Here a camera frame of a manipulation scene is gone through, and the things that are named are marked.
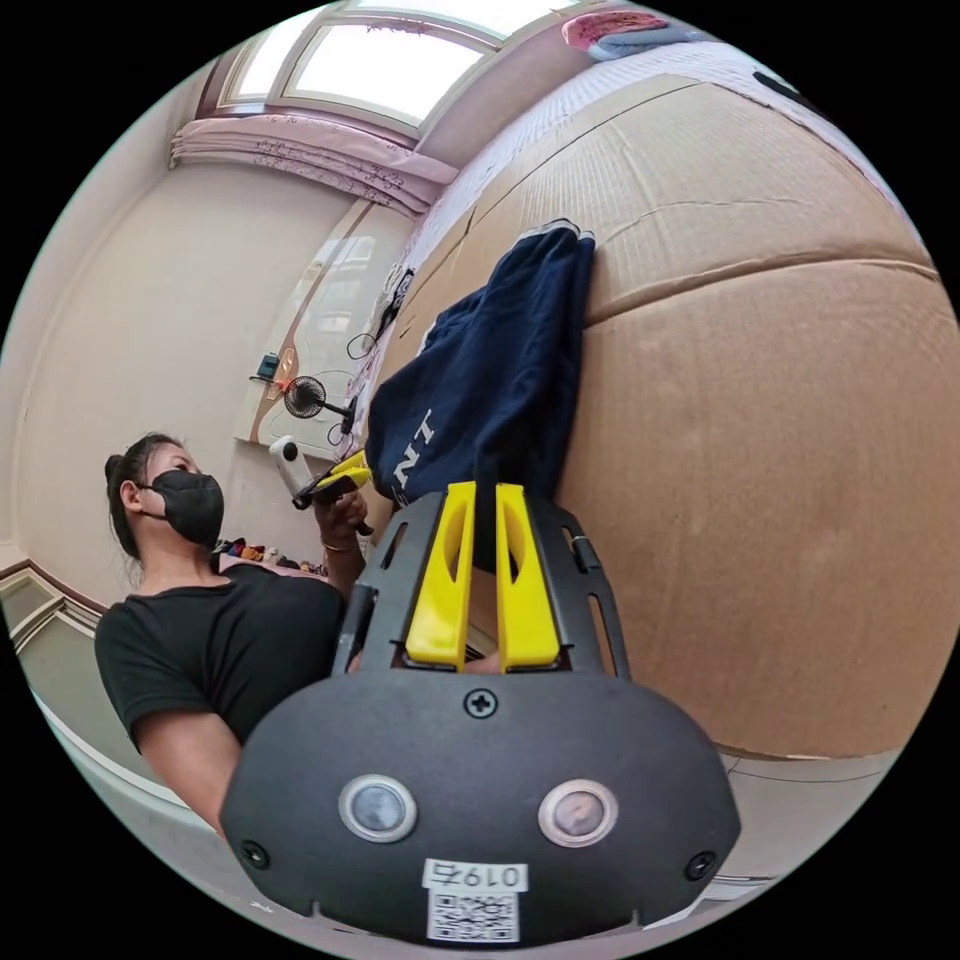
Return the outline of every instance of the woman's ear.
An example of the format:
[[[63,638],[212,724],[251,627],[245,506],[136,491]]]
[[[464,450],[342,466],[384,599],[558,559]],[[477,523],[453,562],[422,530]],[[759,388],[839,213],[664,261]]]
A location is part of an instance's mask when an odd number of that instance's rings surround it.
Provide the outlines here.
[[[120,502],[132,513],[140,513],[143,504],[140,502],[140,488],[132,480],[124,480],[120,484]]]

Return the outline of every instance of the small fan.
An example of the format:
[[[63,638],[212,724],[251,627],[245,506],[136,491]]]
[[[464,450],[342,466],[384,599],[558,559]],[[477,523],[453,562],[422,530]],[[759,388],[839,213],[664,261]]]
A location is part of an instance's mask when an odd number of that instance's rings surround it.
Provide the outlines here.
[[[340,435],[346,436],[353,430],[357,414],[356,399],[344,407],[327,403],[327,388],[316,377],[295,377],[293,380],[281,380],[277,384],[283,391],[283,405],[287,412],[298,420],[309,420],[323,410],[339,413]]]

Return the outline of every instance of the pink pillow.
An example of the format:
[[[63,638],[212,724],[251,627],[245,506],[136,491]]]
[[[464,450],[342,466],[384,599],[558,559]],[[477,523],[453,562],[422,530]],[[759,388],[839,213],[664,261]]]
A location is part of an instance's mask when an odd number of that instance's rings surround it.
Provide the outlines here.
[[[585,13],[563,25],[563,39],[577,50],[589,50],[601,37],[632,30],[661,30],[670,24],[662,17],[641,10],[608,10]]]

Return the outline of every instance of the navy blue cloth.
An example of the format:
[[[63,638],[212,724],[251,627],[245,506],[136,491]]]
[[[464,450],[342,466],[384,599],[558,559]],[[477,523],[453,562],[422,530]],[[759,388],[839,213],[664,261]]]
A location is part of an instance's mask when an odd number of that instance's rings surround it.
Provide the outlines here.
[[[595,246],[566,221],[521,237],[371,402],[366,458],[382,496],[405,505],[477,482],[481,569],[495,569],[496,484],[552,498],[560,480]]]

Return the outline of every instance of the black t-shirt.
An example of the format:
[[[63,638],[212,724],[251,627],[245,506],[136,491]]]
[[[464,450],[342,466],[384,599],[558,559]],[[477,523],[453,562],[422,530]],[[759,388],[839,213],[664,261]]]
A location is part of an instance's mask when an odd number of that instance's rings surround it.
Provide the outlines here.
[[[243,743],[281,701],[329,675],[345,607],[337,590],[246,563],[224,576],[128,597],[97,624],[100,676],[134,743],[136,721],[161,710],[216,713]]]

